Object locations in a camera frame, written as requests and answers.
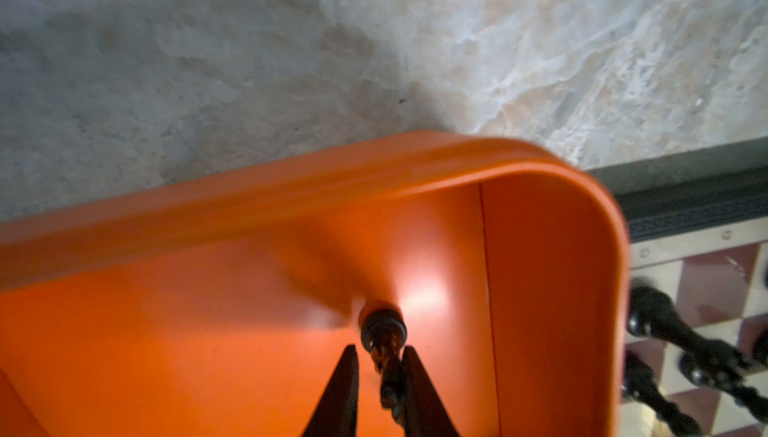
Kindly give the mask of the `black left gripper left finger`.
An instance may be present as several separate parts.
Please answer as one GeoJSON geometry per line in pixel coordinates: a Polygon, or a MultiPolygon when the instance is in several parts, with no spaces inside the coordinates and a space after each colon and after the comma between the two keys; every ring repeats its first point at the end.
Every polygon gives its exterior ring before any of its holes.
{"type": "Polygon", "coordinates": [[[355,437],[359,398],[359,359],[347,345],[302,437],[355,437]]]}

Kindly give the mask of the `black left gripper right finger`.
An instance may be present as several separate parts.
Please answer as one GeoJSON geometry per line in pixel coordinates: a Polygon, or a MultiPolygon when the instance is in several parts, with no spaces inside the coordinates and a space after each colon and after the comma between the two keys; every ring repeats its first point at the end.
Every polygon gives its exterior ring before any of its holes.
{"type": "Polygon", "coordinates": [[[406,346],[402,364],[405,371],[403,428],[406,437],[458,437],[443,403],[416,350],[406,346]]]}

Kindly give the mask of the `black chess piece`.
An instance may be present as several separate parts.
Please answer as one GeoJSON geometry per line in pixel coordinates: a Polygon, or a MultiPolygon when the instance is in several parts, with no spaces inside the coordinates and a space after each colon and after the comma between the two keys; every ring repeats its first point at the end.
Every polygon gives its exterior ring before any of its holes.
{"type": "Polygon", "coordinates": [[[407,328],[401,313],[386,303],[361,313],[361,343],[370,354],[380,377],[379,400],[393,420],[404,426],[403,398],[406,392],[401,351],[407,341],[407,328]]]}

